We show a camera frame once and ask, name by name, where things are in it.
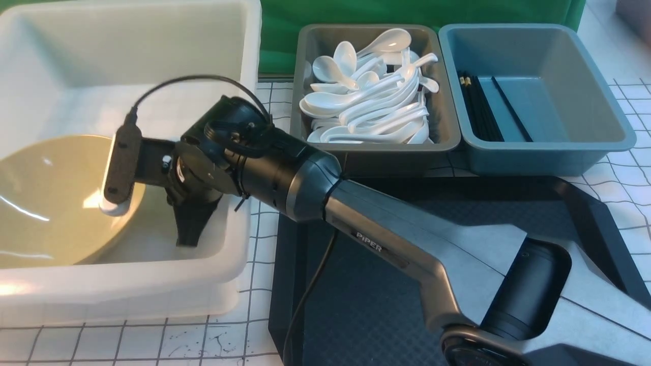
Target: spoon bowl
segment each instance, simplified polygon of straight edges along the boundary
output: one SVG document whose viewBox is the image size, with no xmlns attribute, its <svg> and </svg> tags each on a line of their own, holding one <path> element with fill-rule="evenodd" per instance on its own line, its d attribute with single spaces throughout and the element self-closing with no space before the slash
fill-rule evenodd
<svg viewBox="0 0 651 366">
<path fill-rule="evenodd" d="M 337 45 L 332 58 L 345 76 L 350 77 L 357 70 L 357 54 L 353 45 L 347 40 Z"/>
<path fill-rule="evenodd" d="M 398 52 L 411 44 L 411 35 L 401 28 L 392 28 L 384 31 L 373 42 L 357 52 L 361 57 L 373 52 Z"/>
<path fill-rule="evenodd" d="M 358 91 L 357 82 L 348 76 L 345 76 L 335 60 L 330 56 L 319 56 L 312 63 L 314 76 L 326 83 L 340 83 L 352 91 Z"/>
</svg>

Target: white spoon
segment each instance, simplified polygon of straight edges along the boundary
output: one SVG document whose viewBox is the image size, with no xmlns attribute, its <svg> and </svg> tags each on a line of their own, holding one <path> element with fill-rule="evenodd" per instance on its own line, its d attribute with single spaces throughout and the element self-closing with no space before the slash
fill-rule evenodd
<svg viewBox="0 0 651 366">
<path fill-rule="evenodd" d="M 373 57 L 371 60 L 369 60 L 367 63 L 365 63 L 362 67 L 359 67 L 352 76 L 350 76 L 352 79 L 357 80 L 362 74 L 364 74 L 367 71 L 373 70 L 375 67 L 377 67 L 378 64 L 383 63 L 381 57 Z"/>
<path fill-rule="evenodd" d="M 408 112 L 394 113 L 392 116 L 386 116 L 384 119 L 378 121 L 377 124 L 371 127 L 360 127 L 355 130 L 357 134 L 378 135 L 390 130 L 395 126 L 401 126 L 409 121 L 416 121 L 422 124 L 422 117 L 427 116 L 429 113 L 424 107 L 416 107 Z"/>
<path fill-rule="evenodd" d="M 429 77 L 424 77 L 423 75 L 419 76 L 419 83 L 427 90 L 429 90 L 432 93 L 437 93 L 439 92 L 439 83 L 436 82 L 434 79 L 430 79 Z"/>
<path fill-rule="evenodd" d="M 357 54 L 353 45 L 347 40 L 337 45 L 332 58 L 345 76 L 350 77 L 357 70 Z"/>
<path fill-rule="evenodd" d="M 359 90 L 366 90 L 380 81 L 380 77 L 373 71 L 367 71 L 357 79 Z"/>
<path fill-rule="evenodd" d="M 423 122 L 422 126 L 416 131 L 410 139 L 407 140 L 407 144 L 422 144 L 430 137 L 430 125 L 427 123 L 427 120 Z"/>
<path fill-rule="evenodd" d="M 357 57 L 372 52 L 396 52 L 409 47 L 411 35 L 401 28 L 392 28 L 384 31 L 368 46 L 357 52 Z"/>
<path fill-rule="evenodd" d="M 402 66 L 402 53 L 401 52 L 385 52 L 381 53 L 380 57 L 387 65 L 400 65 Z M 409 51 L 409 59 L 411 62 L 416 62 L 418 55 L 414 51 Z"/>
<path fill-rule="evenodd" d="M 432 62 L 434 59 L 436 59 L 436 55 L 429 53 L 416 60 L 413 64 L 401 66 L 393 73 L 392 76 L 380 80 L 379 83 L 375 84 L 373 87 L 365 91 L 352 92 L 346 95 L 331 94 L 326 92 L 314 92 L 306 95 L 304 100 L 306 104 L 322 109 L 346 109 L 347 107 L 352 106 L 354 103 L 360 100 L 364 100 L 365 98 L 372 96 L 374 93 L 381 91 L 383 88 L 386 88 L 392 83 L 396 83 L 398 81 L 409 81 L 416 74 L 419 67 L 426 63 Z"/>
<path fill-rule="evenodd" d="M 345 76 L 335 60 L 330 56 L 319 56 L 312 63 L 314 76 L 326 83 L 340 83 L 341 85 L 353 91 L 358 91 L 359 86 L 355 80 Z"/>
<path fill-rule="evenodd" d="M 406 116 L 408 113 L 411 113 L 413 111 L 426 111 L 426 110 L 425 110 L 424 107 L 420 106 L 418 103 L 412 103 L 412 104 L 408 104 L 406 106 L 402 106 L 402 107 L 400 107 L 398 109 L 395 109 L 393 112 L 389 113 L 388 115 L 386 115 L 386 116 L 384 116 L 384 117 L 382 117 L 382 118 L 380 118 L 378 120 L 369 121 L 366 118 L 364 118 L 364 119 L 355 119 L 355 120 L 350 121 L 350 123 L 348 123 L 346 126 L 348 127 L 348 131 L 350 131 L 351 134 L 354 133 L 354 132 L 361 133 L 363 131 L 366 131 L 366 128 L 367 128 L 367 127 L 358 127 L 362 122 L 368 122 L 372 126 L 378 126 L 378 125 L 382 125 L 386 121 L 392 121 L 392 120 L 394 120 L 396 118 L 402 118 L 402 117 Z"/>
<path fill-rule="evenodd" d="M 336 118 L 314 119 L 310 125 L 313 130 L 316 130 L 317 128 L 328 129 L 337 126 L 341 126 L 341 123 L 339 123 L 339 119 Z"/>
<path fill-rule="evenodd" d="M 418 122 L 408 122 L 399 128 L 395 132 L 385 135 L 361 135 L 361 134 L 338 134 L 338 135 L 328 135 L 324 132 L 324 135 L 321 136 L 321 142 L 330 143 L 334 141 L 362 141 L 367 143 L 403 143 L 406 139 L 409 139 L 413 134 L 415 134 L 418 129 L 421 127 L 421 124 Z"/>
<path fill-rule="evenodd" d="M 412 78 L 411 83 L 406 83 L 402 88 L 398 89 L 395 93 L 390 94 L 384 98 L 375 98 L 367 100 L 352 106 L 339 115 L 339 120 L 342 125 L 349 123 L 353 119 L 361 119 L 357 124 L 363 121 L 371 120 L 376 117 L 381 117 L 385 114 L 375 114 L 374 111 L 386 109 L 389 107 L 398 106 L 398 108 L 411 102 L 413 97 L 418 91 L 418 83 L 415 78 Z"/>
<path fill-rule="evenodd" d="M 409 51 L 409 56 L 411 57 L 412 62 L 415 62 L 418 59 L 418 54 L 416 54 L 414 51 Z M 358 58 L 357 68 L 364 66 L 367 62 L 375 57 L 381 58 L 387 65 L 402 66 L 401 52 L 374 52 Z"/>
<path fill-rule="evenodd" d="M 379 83 L 365 91 L 356 91 L 345 95 L 313 92 L 306 95 L 303 100 L 308 106 L 321 108 L 322 110 L 342 111 L 360 100 L 373 96 L 384 89 L 391 88 L 392 85 L 395 86 L 395 83 L 401 81 L 403 78 L 402 74 L 394 73 L 393 76 L 380 80 Z"/>
<path fill-rule="evenodd" d="M 348 88 L 337 83 L 312 83 L 310 88 L 315 92 L 331 92 L 332 94 L 346 94 Z"/>
<path fill-rule="evenodd" d="M 340 113 L 338 110 L 324 110 L 318 107 L 310 106 L 305 102 L 305 98 L 301 99 L 301 101 L 298 102 L 298 107 L 303 113 L 305 113 L 306 116 L 316 119 L 332 118 L 336 117 Z"/>
<path fill-rule="evenodd" d="M 426 106 L 425 91 L 421 91 L 418 94 L 418 104 L 421 107 Z M 425 143 L 425 141 L 427 140 L 429 140 L 430 142 L 432 141 L 430 140 L 430 124 L 427 121 L 427 116 L 422 116 L 421 128 L 418 130 L 418 132 L 413 134 L 413 136 L 411 136 L 409 140 L 407 140 L 407 144 L 422 144 Z"/>
</svg>

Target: chopsticks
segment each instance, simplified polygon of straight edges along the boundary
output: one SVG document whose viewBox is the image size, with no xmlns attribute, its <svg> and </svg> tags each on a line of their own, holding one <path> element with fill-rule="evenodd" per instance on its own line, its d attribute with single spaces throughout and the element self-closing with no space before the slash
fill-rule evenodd
<svg viewBox="0 0 651 366">
<path fill-rule="evenodd" d="M 499 130 L 495 115 L 488 103 L 484 89 L 482 88 L 479 78 L 476 76 L 471 76 L 467 72 L 458 72 L 459 82 L 461 84 L 461 91 L 464 96 L 465 108 L 468 112 L 468 117 L 470 119 L 470 125 L 472 127 L 473 133 L 479 139 L 484 141 L 504 141 L 504 136 Z M 497 88 L 500 97 L 506 104 L 511 117 L 515 120 L 518 130 L 524 137 L 526 142 L 532 142 L 531 136 L 525 129 L 522 121 L 518 117 L 515 109 L 511 103 L 506 98 L 504 91 L 498 84 L 497 80 L 492 77 L 493 84 Z"/>
<path fill-rule="evenodd" d="M 499 86 L 499 83 L 495 79 L 495 76 L 491 77 L 491 80 L 493 81 L 493 85 L 497 88 L 497 91 L 499 92 L 499 96 L 502 97 L 502 100 L 504 100 L 504 103 L 506 104 L 506 108 L 508 108 L 508 112 L 511 114 L 511 117 L 513 118 L 514 121 L 516 121 L 516 126 L 518 126 L 518 129 L 520 130 L 520 133 L 522 134 L 522 137 L 525 138 L 525 141 L 530 143 L 533 142 L 531 139 L 531 136 L 527 132 L 527 129 L 525 128 L 525 125 L 522 124 L 522 121 L 518 117 L 518 114 L 516 113 L 516 110 L 513 109 L 513 106 L 511 103 L 508 101 L 506 98 L 506 94 L 504 94 L 504 91 L 502 90 L 502 87 Z"/>
</svg>

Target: black grid line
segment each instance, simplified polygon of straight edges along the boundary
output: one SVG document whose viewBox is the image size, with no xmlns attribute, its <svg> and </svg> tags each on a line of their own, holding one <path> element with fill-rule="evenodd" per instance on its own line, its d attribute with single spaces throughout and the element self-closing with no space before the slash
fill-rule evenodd
<svg viewBox="0 0 651 366">
<path fill-rule="evenodd" d="M 250 236 L 250 239 L 268 239 L 268 238 L 275 238 L 278 236 L 277 234 L 274 235 L 266 235 L 266 236 Z"/>
<path fill-rule="evenodd" d="M 259 354 L 249 354 L 247 358 L 262 357 L 262 356 L 273 356 L 278 354 L 277 352 L 264 352 Z M 125 362 L 125 361 L 192 361 L 192 360 L 202 360 L 202 359 L 238 359 L 243 358 L 243 356 L 208 356 L 208 357 L 172 357 L 172 358 L 103 358 L 103 359 L 46 359 L 38 361 L 30 361 L 29 363 L 55 363 L 55 362 Z M 3 360 L 2 363 L 22 363 L 25 361 L 19 361 L 15 359 Z"/>
<path fill-rule="evenodd" d="M 580 185 L 582 185 L 582 186 L 592 186 L 592 187 L 601 186 L 602 184 L 606 184 L 606 183 L 619 183 L 619 184 L 621 184 L 621 185 L 623 185 L 623 186 L 629 186 L 629 187 L 647 187 L 647 186 L 648 186 L 648 184 L 628 184 L 628 183 L 621 183 L 619 180 L 604 180 L 603 182 L 592 183 L 592 184 L 591 184 L 591 183 L 588 183 L 588 182 L 585 182 L 585 183 L 572 182 L 572 184 L 580 184 Z"/>
<path fill-rule="evenodd" d="M 201 359 L 199 360 L 199 366 L 201 366 L 201 363 L 203 363 L 203 355 L 204 352 L 206 352 L 206 338 L 208 337 L 208 323 L 210 322 L 210 315 L 206 315 L 206 326 L 204 327 L 204 339 L 201 342 L 201 349 L 199 350 L 199 357 Z"/>
<path fill-rule="evenodd" d="M 126 320 L 122 324 L 122 329 L 120 329 L 120 337 L 118 338 L 118 346 L 115 348 L 115 357 L 113 359 L 113 366 L 115 366 L 115 363 L 117 362 L 118 359 L 118 353 L 120 353 L 120 345 L 122 344 L 122 336 L 124 335 L 125 325 L 126 325 Z"/>
<path fill-rule="evenodd" d="M 253 292 L 253 291 L 269 291 L 269 292 L 271 292 L 271 289 L 250 289 L 250 290 L 241 290 L 240 293 L 243 293 L 243 292 Z"/>
<path fill-rule="evenodd" d="M 165 318 L 165 323 L 163 323 L 163 331 L 161 331 L 161 343 L 158 346 L 158 357 L 156 357 L 156 366 L 158 366 L 158 361 L 161 357 L 161 352 L 163 352 L 163 343 L 165 342 L 165 329 L 167 329 L 167 322 L 169 318 Z"/>
<path fill-rule="evenodd" d="M 258 201 L 258 204 L 260 205 L 259 208 L 258 208 L 258 211 L 259 211 L 262 208 L 262 202 Z M 253 250 L 253 264 L 251 265 L 251 286 L 249 286 L 251 291 L 253 291 L 253 279 L 255 278 L 255 257 L 258 254 L 258 240 L 259 240 L 258 235 L 259 234 L 260 234 L 260 220 L 258 220 L 258 229 L 257 229 L 257 232 L 256 232 L 256 239 L 255 239 L 255 248 Z M 246 354 L 247 353 L 247 344 L 249 343 L 249 323 L 251 321 L 251 299 L 253 299 L 253 296 L 249 295 L 249 309 L 247 310 L 247 316 L 246 316 L 247 324 L 246 324 L 246 330 L 244 331 L 244 346 L 242 347 L 243 348 L 242 359 L 243 359 L 245 364 L 246 364 L 246 357 L 247 357 L 247 354 Z"/>
<path fill-rule="evenodd" d="M 617 175 L 615 174 L 615 170 L 613 169 L 613 166 L 612 166 L 612 165 L 610 165 L 610 168 L 611 168 L 611 170 L 613 171 L 613 175 L 617 176 Z M 644 214 L 644 212 L 642 212 L 642 210 L 640 210 L 640 208 L 637 206 L 637 203 L 635 203 L 635 202 L 633 201 L 633 197 L 631 197 L 631 194 L 628 193 L 628 191 L 626 190 L 626 188 L 624 188 L 624 191 L 626 192 L 626 195 L 628 196 L 628 198 L 631 200 L 631 203 L 633 203 L 633 205 L 635 206 L 635 209 L 636 209 L 636 210 L 640 213 L 640 215 L 642 215 L 642 217 L 644 218 L 644 222 L 646 223 L 646 232 L 647 232 L 647 234 L 649 235 L 649 240 L 651 241 L 651 228 L 649 227 L 649 220 L 646 218 L 646 215 Z"/>
<path fill-rule="evenodd" d="M 77 342 L 75 343 L 75 349 L 72 351 L 72 359 L 75 359 L 75 355 L 77 354 L 77 348 L 79 348 L 79 341 L 81 340 L 81 332 L 83 332 L 83 327 L 86 325 L 86 322 L 84 322 L 81 325 L 81 329 L 79 329 L 79 334 L 77 334 Z"/>
<path fill-rule="evenodd" d="M 271 291 L 271 289 L 247 289 L 247 290 L 240 290 L 238 293 L 243 293 L 243 292 L 251 292 L 251 291 Z M 224 326 L 231 326 L 231 325 L 237 325 L 237 324 L 246 324 L 247 321 L 241 321 L 241 322 L 210 322 L 208 321 L 208 324 L 219 324 L 219 325 L 224 325 Z M 206 324 L 205 322 L 201 323 L 174 323 L 170 324 L 168 323 L 168 326 L 202 326 Z M 165 323 L 161 324 L 126 324 L 124 326 L 110 326 L 110 325 L 105 325 L 105 326 L 84 326 L 83 329 L 93 329 L 93 328 L 141 328 L 141 327 L 163 327 L 165 326 Z M 81 329 L 80 326 L 33 326 L 33 327 L 4 327 L 0 328 L 0 330 L 35 330 L 35 329 Z"/>
<path fill-rule="evenodd" d="M 43 328 L 44 328 L 44 327 L 41 326 L 41 327 L 38 329 L 38 332 L 36 333 L 36 337 L 34 337 L 34 344 L 32 344 L 32 349 L 29 351 L 29 356 L 27 357 L 27 364 L 28 364 L 28 365 L 29 365 L 29 363 L 30 363 L 31 360 L 32 360 L 32 356 L 34 355 L 34 350 L 36 350 L 36 342 L 38 342 L 38 336 L 39 336 L 39 335 L 41 334 L 41 332 L 43 331 Z"/>
<path fill-rule="evenodd" d="M 644 81 L 642 80 L 642 78 L 638 77 L 638 79 L 640 79 L 640 84 L 620 84 L 620 83 L 617 82 L 616 78 L 613 78 L 613 81 L 615 82 L 615 85 L 617 85 L 619 87 L 632 87 L 632 86 L 635 86 L 635 85 L 644 85 Z"/>
</svg>

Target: ceramic spoon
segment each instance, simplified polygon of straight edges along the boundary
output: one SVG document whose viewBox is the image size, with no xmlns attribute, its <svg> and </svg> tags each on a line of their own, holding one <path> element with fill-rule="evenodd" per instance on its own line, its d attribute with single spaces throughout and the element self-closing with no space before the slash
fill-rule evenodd
<svg viewBox="0 0 651 366">
<path fill-rule="evenodd" d="M 380 81 L 380 77 L 373 71 L 367 71 L 357 79 L 359 90 L 366 90 Z M 315 92 L 330 92 L 333 94 L 346 94 L 348 88 L 339 84 L 313 83 L 310 87 Z"/>
<path fill-rule="evenodd" d="M 308 106 L 321 108 L 322 110 L 342 111 L 360 100 L 364 100 L 365 98 L 375 95 L 377 92 L 390 88 L 401 79 L 403 79 L 403 75 L 396 73 L 391 77 L 381 80 L 379 83 L 365 91 L 356 91 L 345 95 L 314 92 L 306 95 L 303 100 Z"/>
<path fill-rule="evenodd" d="M 380 63 L 383 63 L 381 57 L 373 57 L 371 60 L 369 60 L 367 63 L 365 63 L 363 66 L 359 67 L 351 76 L 352 79 L 357 80 L 362 74 L 364 74 L 367 71 L 373 70 L 376 66 L 378 66 Z"/>
<path fill-rule="evenodd" d="M 403 127 L 399 128 L 397 131 L 391 132 L 390 134 L 385 135 L 359 135 L 359 134 L 341 134 L 341 135 L 329 135 L 325 138 L 322 136 L 321 142 L 329 143 L 334 141 L 362 141 L 368 143 L 403 143 L 405 140 L 409 139 L 413 134 L 415 134 L 418 129 L 421 127 L 421 124 L 418 122 L 408 122 Z"/>
<path fill-rule="evenodd" d="M 375 97 L 385 98 L 386 96 L 392 95 L 397 90 L 398 87 L 395 84 L 390 85 L 386 90 L 375 94 Z M 342 113 L 344 111 L 344 109 L 324 109 L 321 107 L 311 106 L 305 101 L 305 97 L 303 97 L 303 99 L 301 99 L 301 101 L 298 103 L 298 107 L 305 115 L 315 119 L 328 119 L 328 118 L 336 117 L 339 113 Z"/>
<path fill-rule="evenodd" d="M 349 88 L 352 91 L 358 91 L 359 86 L 355 80 L 345 76 L 335 60 L 330 56 L 319 56 L 312 63 L 312 71 L 314 76 L 326 83 L 340 83 L 341 85 Z"/>
<path fill-rule="evenodd" d="M 340 113 L 340 111 L 337 110 L 334 111 L 329 109 L 325 110 L 318 107 L 310 106 L 305 102 L 305 98 L 301 99 L 301 101 L 298 103 L 298 107 L 303 113 L 305 113 L 306 116 L 316 118 L 316 119 L 332 118 L 332 117 L 336 117 Z"/>
<path fill-rule="evenodd" d="M 425 91 L 418 93 L 418 104 L 421 107 L 426 107 Z M 422 126 L 419 130 L 407 140 L 407 144 L 422 144 L 430 139 L 430 124 L 427 122 L 427 116 L 422 116 Z"/>
<path fill-rule="evenodd" d="M 349 41 L 340 42 L 332 58 L 345 76 L 350 77 L 357 70 L 357 54 Z"/>
<path fill-rule="evenodd" d="M 346 94 L 348 92 L 347 87 L 337 83 L 312 83 L 310 88 L 315 92 L 330 92 L 332 94 Z"/>
<path fill-rule="evenodd" d="M 350 123 L 348 123 L 346 126 L 348 127 L 348 131 L 350 133 L 355 133 L 358 131 L 363 131 L 367 127 L 358 127 L 361 123 L 367 122 L 367 125 L 371 126 L 377 126 L 381 125 L 382 123 L 386 122 L 387 120 L 393 120 L 395 118 L 403 117 L 407 113 L 411 113 L 412 111 L 418 110 L 417 108 L 421 108 L 421 110 L 425 110 L 422 108 L 418 103 L 412 103 L 408 104 L 406 106 L 401 106 L 399 108 L 393 107 L 393 108 L 385 108 L 384 110 L 390 110 L 393 109 L 390 113 L 385 114 L 384 117 L 377 119 L 377 120 L 368 120 L 367 118 L 358 118 L 351 120 Z"/>
<path fill-rule="evenodd" d="M 429 77 L 424 77 L 423 75 L 420 75 L 419 77 L 419 83 L 427 90 L 429 90 L 432 93 L 437 93 L 439 92 L 439 83 L 436 82 L 434 79 L 430 79 Z"/>
<path fill-rule="evenodd" d="M 418 68 L 426 63 L 432 62 L 434 59 L 436 59 L 436 55 L 429 53 L 416 60 L 413 64 L 407 64 L 400 67 L 393 73 L 393 75 L 380 80 L 379 83 L 365 91 L 352 92 L 346 95 L 314 92 L 306 95 L 304 101 L 309 106 L 322 108 L 324 110 L 343 110 L 360 100 L 364 100 L 365 98 L 374 95 L 376 92 L 390 86 L 392 83 L 405 83 L 409 81 L 416 74 Z"/>
<path fill-rule="evenodd" d="M 328 140 L 332 135 L 380 135 L 393 128 L 400 128 L 406 123 L 417 120 L 427 114 L 428 112 L 424 107 L 416 107 L 413 109 L 403 108 L 403 110 L 391 113 L 391 115 L 377 121 L 377 124 L 369 127 L 357 129 L 351 129 L 349 126 L 332 127 L 321 134 L 321 142 L 329 142 Z"/>
<path fill-rule="evenodd" d="M 399 106 L 398 108 L 410 103 L 418 91 L 418 83 L 415 78 L 412 78 L 411 83 L 404 84 L 395 93 L 390 94 L 384 98 L 375 97 L 374 99 L 361 102 L 352 106 L 339 115 L 339 120 L 342 125 L 349 123 L 355 118 L 363 118 L 363 120 L 371 120 L 376 117 L 383 116 L 372 114 L 379 109 L 388 107 Z"/>
<path fill-rule="evenodd" d="M 384 31 L 368 46 L 357 52 L 361 57 L 373 52 L 396 52 L 401 51 L 411 44 L 411 35 L 401 28 L 392 28 Z"/>
<path fill-rule="evenodd" d="M 422 124 L 422 117 L 427 116 L 429 113 L 424 107 L 416 107 L 409 110 L 408 112 L 395 113 L 392 116 L 386 116 L 384 119 L 378 121 L 377 124 L 356 129 L 355 133 L 365 134 L 365 135 L 379 135 L 383 134 L 387 130 L 394 128 L 396 126 L 401 126 L 409 121 L 415 120 Z"/>
</svg>

